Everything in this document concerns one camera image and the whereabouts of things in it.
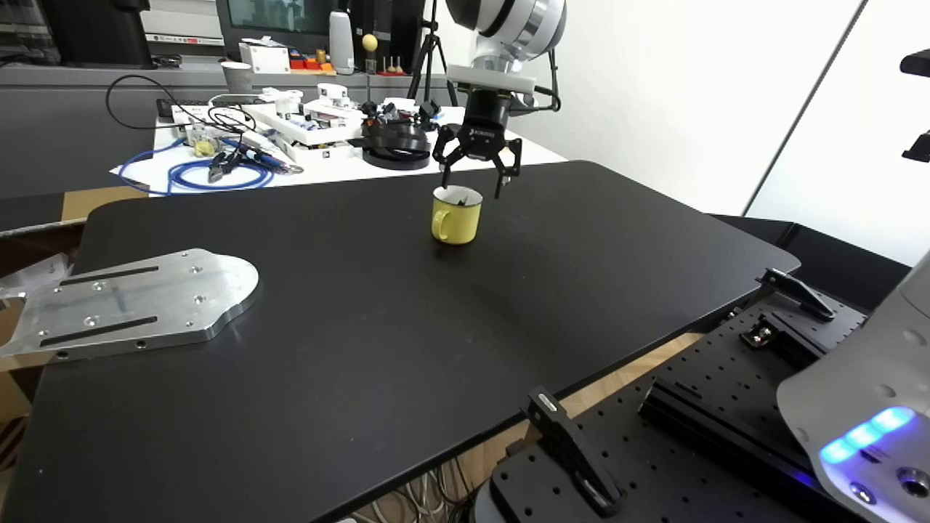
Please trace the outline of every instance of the cup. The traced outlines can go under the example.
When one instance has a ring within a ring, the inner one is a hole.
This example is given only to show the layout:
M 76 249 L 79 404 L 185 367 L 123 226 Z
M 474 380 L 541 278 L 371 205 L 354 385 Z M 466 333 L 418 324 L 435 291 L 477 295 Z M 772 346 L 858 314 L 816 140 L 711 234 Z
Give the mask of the cup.
M 252 67 L 242 62 L 224 62 L 226 91 L 252 93 Z
M 432 237 L 438 243 L 471 243 L 482 217 L 482 195 L 469 185 L 435 185 Z

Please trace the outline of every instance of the black table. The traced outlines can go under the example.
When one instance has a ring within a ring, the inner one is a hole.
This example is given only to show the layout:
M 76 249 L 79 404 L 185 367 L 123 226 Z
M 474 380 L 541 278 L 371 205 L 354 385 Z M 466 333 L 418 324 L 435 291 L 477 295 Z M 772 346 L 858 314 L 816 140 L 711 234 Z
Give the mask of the black table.
M 255 261 L 255 304 L 206 348 L 47 368 L 5 519 L 335 518 L 797 266 L 593 162 L 525 168 L 444 253 L 432 184 L 97 213 L 79 269 L 210 247 Z

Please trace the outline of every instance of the computer screen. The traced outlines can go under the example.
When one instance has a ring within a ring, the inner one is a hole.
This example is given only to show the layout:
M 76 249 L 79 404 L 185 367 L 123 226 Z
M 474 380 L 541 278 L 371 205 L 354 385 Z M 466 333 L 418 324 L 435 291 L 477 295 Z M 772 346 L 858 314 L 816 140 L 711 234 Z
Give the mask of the computer screen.
M 229 0 L 229 24 L 252 32 L 320 35 L 328 24 L 328 0 Z

